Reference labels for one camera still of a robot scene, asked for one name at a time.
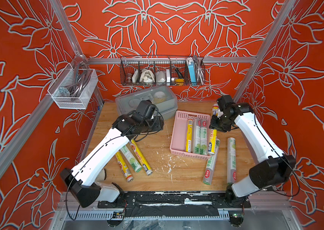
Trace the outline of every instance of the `gray plastic storage box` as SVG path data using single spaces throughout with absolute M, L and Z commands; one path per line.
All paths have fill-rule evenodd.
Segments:
M 116 98 L 118 115 L 135 110 L 142 100 L 155 104 L 164 120 L 174 117 L 177 111 L 177 97 L 172 90 L 167 86 L 154 86 Z

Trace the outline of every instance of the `yellow label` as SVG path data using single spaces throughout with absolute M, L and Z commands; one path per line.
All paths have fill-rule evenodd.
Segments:
M 187 120 L 187 133 L 186 133 L 186 152 L 191 152 L 191 140 L 192 140 L 192 119 Z
M 213 115 L 217 116 L 218 111 L 219 111 L 219 107 L 218 107 L 218 105 L 217 105 L 217 104 L 214 104 L 214 105 L 213 105 L 213 108 L 212 108 L 212 116 L 213 116 Z
M 208 152 L 215 154 L 214 150 L 216 148 L 217 130 L 210 130 L 209 142 L 208 142 Z
M 127 167 L 124 159 L 122 158 L 122 155 L 120 154 L 120 152 L 117 151 L 116 154 L 115 154 L 115 156 L 116 156 L 118 165 L 120 166 L 120 168 L 121 168 L 124 176 L 126 178 L 130 177 L 131 176 L 131 172 L 130 172 L 129 168 Z
M 147 172 L 148 170 L 152 170 L 152 168 L 146 161 L 144 155 L 141 153 L 139 147 L 137 146 L 137 143 L 133 139 L 131 140 L 131 142 L 129 141 L 129 143 L 135 155 L 137 156 L 137 159 L 139 160 L 141 166 L 144 168 L 145 172 Z

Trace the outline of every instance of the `white cable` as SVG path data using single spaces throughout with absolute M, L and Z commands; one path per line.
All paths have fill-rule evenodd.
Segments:
M 154 74 L 151 70 L 143 70 L 140 76 L 140 82 L 152 83 L 154 82 Z

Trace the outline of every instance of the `screwdriver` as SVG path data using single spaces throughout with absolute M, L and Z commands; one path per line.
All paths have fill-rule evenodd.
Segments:
M 178 68 L 176 68 L 175 65 L 174 65 L 173 63 L 172 63 L 172 65 L 173 65 L 173 67 L 175 68 L 175 71 L 176 71 L 176 73 L 177 73 L 178 78 L 179 78 L 179 79 L 183 79 L 183 78 L 184 78 L 183 74 L 182 74 L 180 71 L 178 71 Z

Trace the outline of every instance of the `black cable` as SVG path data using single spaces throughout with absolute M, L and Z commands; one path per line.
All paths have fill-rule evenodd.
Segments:
M 112 208 L 118 208 L 118 207 L 123 207 L 123 203 L 124 203 L 124 201 L 127 203 L 127 201 L 126 200 L 122 200 L 122 202 L 121 202 L 121 204 L 120 205 L 113 205 L 111 202 L 109 202 L 109 201 L 106 201 L 107 203 L 109 203 L 111 206 L 112 206 Z
M 163 123 L 163 125 L 164 125 L 164 119 L 163 119 L 162 114 L 161 114 L 159 111 L 157 111 L 157 112 L 158 112 L 158 113 L 160 114 L 160 116 L 162 117 L 162 123 Z M 149 131 L 148 131 L 147 134 L 146 134 L 145 136 L 143 136 L 141 139 L 139 139 L 139 140 L 135 140 L 135 139 L 134 139 L 134 141 L 135 141 L 135 142 L 139 142 L 139 141 L 143 140 L 144 138 L 146 138 L 146 136 L 148 136 L 148 135 L 150 135 L 150 134 L 156 134 L 157 132 L 159 132 L 159 131 L 161 131 L 161 130 L 162 130 L 162 126 L 159 127 L 159 130 L 158 130 L 158 131 L 156 131 L 156 132 L 152 132 L 152 133 L 149 133 Z
M 134 141 L 135 141 L 135 142 L 139 142 L 139 141 L 143 140 L 144 138 L 146 138 L 146 136 L 148 136 L 148 134 L 149 134 L 149 131 L 147 131 L 147 132 L 146 132 L 146 135 L 143 136 L 142 138 L 140 138 L 139 140 L 135 140 L 135 138 L 134 138 Z
M 284 163 L 286 163 L 287 164 L 287 166 L 291 169 L 291 171 L 292 171 L 292 173 L 294 174 L 294 176 L 295 176 L 295 179 L 296 179 L 296 182 L 297 182 L 297 185 L 298 185 L 298 190 L 297 190 L 297 193 L 296 194 L 294 194 L 294 195 L 285 195 L 285 194 L 282 194 L 282 193 L 279 193 L 279 192 L 276 192 L 276 191 L 274 191 L 275 193 L 278 193 L 278 194 L 281 194 L 281 195 L 283 195 L 283 196 L 288 196 L 288 197 L 293 197 L 293 196 L 296 196 L 297 194 L 299 194 L 299 192 L 300 192 L 300 182 L 299 182 L 299 180 L 298 180 L 298 177 L 297 177 L 297 174 L 295 173 L 295 171 L 292 169 L 292 167 L 284 160 L 284 159 L 282 159 L 282 157 L 275 151 L 275 149 L 273 148 L 273 146 L 270 144 L 270 142 L 265 138 L 265 136 L 263 135 L 263 133 L 260 131 L 260 129 L 259 129 L 259 126 L 256 124 L 256 115 L 255 115 L 255 113 L 254 113 L 254 122 L 255 122 L 255 126 L 256 126 L 256 128 L 259 130 L 259 132 L 261 133 L 261 135 L 264 137 L 264 139 L 268 142 L 268 144 L 269 144 L 269 146 L 272 148 L 272 150 L 277 154 L 277 156 L 279 157 L 279 158 L 281 158 L 281 160 L 283 160 L 283 162 Z
M 122 218 L 122 220 L 114 220 L 114 221 L 119 221 L 118 222 L 118 224 L 116 224 L 116 225 L 111 225 L 109 222 L 111 221 L 111 219 L 113 218 L 113 214 L 112 214 L 112 216 L 111 216 L 111 218 L 109 219 L 109 220 L 107 220 L 107 223 L 108 223 L 108 225 L 110 226 L 110 227 L 116 227 L 116 226 L 118 226 L 124 219 L 125 219 L 125 217 L 126 217 L 126 206 L 127 206 L 127 201 L 126 200 L 123 200 L 122 201 L 122 203 L 125 201 L 125 207 L 124 207 L 124 209 L 123 209 L 123 211 L 122 211 L 122 213 L 120 213 L 120 214 L 124 214 L 124 216 L 123 216 L 123 218 Z
M 71 217 L 70 212 L 69 212 L 69 209 L 68 209 L 68 207 L 67 207 L 67 193 L 69 192 L 69 189 L 70 189 L 70 186 L 71 186 L 71 184 L 72 184 L 72 181 L 75 179 L 75 177 L 78 175 L 78 173 L 79 173 L 79 172 L 77 172 L 77 174 L 72 178 L 72 180 L 71 180 L 69 186 L 67 187 L 67 191 L 66 191 L 66 195 L 65 195 L 65 206 L 66 206 L 66 211 L 67 211 L 67 214 L 69 215 L 70 219 L 72 219 L 72 220 L 76 220 L 76 217 L 78 216 L 78 212 L 79 212 L 80 205 L 79 205 L 79 207 L 78 207 L 78 210 L 76 211 L 75 219 L 73 219 L 73 218 Z

